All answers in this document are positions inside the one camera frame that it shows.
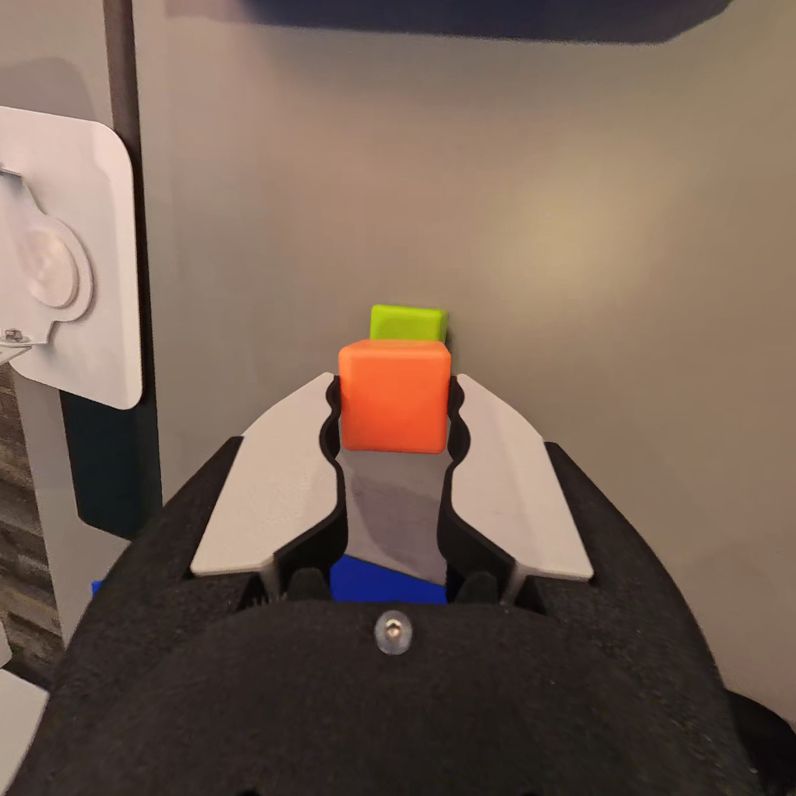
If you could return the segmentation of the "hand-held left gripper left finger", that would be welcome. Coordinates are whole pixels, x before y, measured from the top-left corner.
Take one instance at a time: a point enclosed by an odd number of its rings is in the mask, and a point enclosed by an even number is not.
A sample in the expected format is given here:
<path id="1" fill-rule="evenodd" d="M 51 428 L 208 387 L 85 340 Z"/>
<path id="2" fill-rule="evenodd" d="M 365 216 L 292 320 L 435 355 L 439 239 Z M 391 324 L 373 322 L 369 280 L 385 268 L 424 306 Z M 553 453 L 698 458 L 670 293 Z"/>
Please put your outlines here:
<path id="1" fill-rule="evenodd" d="M 268 598 L 281 598 L 312 569 L 331 588 L 349 540 L 340 416 L 340 380 L 322 373 L 245 430 L 191 575 L 255 573 Z"/>

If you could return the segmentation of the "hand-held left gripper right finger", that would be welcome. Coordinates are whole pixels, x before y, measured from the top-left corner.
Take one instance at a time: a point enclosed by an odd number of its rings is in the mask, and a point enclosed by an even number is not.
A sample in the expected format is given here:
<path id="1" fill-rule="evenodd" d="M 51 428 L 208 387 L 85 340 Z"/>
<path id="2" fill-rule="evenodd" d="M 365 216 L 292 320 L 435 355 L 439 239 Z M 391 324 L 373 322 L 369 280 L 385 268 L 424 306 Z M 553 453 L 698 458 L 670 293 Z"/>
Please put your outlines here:
<path id="1" fill-rule="evenodd" d="M 522 414 L 465 374 L 452 376 L 451 457 L 439 504 L 446 598 L 486 573 L 500 600 L 531 577 L 589 582 L 582 542 L 542 435 Z"/>

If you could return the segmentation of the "blue plastic bin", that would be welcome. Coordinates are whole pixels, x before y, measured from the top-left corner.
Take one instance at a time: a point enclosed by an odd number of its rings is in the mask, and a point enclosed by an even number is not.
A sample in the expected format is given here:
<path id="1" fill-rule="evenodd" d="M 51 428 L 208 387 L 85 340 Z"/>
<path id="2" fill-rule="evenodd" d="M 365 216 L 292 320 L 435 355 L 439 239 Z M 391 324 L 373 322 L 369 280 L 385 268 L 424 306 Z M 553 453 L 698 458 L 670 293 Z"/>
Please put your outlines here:
<path id="1" fill-rule="evenodd" d="M 180 585 L 195 580 L 190 566 L 172 561 L 136 561 L 132 568 L 134 582 L 147 590 L 152 584 Z M 328 580 L 320 574 L 298 577 L 297 590 L 287 593 L 289 602 L 401 602 L 407 604 L 445 604 L 445 588 L 345 555 L 330 570 Z"/>
<path id="2" fill-rule="evenodd" d="M 647 45 L 721 15 L 730 1 L 251 1 L 259 23 L 383 34 Z"/>

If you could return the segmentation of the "orange magnetic cube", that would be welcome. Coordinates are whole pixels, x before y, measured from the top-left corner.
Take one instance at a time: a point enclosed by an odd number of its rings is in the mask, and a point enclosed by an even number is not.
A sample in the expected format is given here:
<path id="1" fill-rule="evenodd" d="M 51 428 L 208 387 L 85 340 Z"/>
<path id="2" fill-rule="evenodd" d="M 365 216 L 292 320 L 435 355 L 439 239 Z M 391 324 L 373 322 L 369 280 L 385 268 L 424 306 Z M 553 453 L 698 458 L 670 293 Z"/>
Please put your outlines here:
<path id="1" fill-rule="evenodd" d="M 338 375 L 344 449 L 443 452 L 451 380 L 451 353 L 443 342 L 354 342 L 338 354 Z"/>

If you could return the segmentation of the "green magnetic cube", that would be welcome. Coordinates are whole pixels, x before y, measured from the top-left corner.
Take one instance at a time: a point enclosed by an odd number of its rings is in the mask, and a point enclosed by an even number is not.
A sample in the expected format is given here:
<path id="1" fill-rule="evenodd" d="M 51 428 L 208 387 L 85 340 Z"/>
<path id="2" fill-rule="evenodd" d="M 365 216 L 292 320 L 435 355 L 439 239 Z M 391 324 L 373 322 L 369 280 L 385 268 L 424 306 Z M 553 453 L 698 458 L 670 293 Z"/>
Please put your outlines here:
<path id="1" fill-rule="evenodd" d="M 375 304 L 370 318 L 372 340 L 442 342 L 449 313 L 440 308 Z"/>

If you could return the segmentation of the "white sign stand base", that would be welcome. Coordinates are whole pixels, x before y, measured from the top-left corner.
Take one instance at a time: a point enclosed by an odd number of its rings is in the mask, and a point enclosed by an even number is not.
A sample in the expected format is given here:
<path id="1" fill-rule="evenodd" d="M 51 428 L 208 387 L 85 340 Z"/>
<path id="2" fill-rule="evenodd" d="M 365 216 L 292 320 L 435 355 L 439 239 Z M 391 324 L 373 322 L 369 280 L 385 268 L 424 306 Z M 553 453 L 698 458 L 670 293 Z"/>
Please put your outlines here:
<path id="1" fill-rule="evenodd" d="M 2 363 L 127 410 L 143 394 L 134 177 L 97 122 L 1 109 Z"/>

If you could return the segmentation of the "black textured mat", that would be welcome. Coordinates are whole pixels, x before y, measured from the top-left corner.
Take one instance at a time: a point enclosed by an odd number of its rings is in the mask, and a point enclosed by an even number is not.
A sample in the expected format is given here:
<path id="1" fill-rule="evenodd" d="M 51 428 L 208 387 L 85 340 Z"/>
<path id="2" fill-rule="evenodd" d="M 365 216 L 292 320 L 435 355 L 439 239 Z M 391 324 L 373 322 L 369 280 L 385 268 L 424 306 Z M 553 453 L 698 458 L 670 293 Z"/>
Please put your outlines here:
<path id="1" fill-rule="evenodd" d="M 779 715 L 736 692 L 728 699 L 735 730 L 764 794 L 795 795 L 795 733 Z"/>

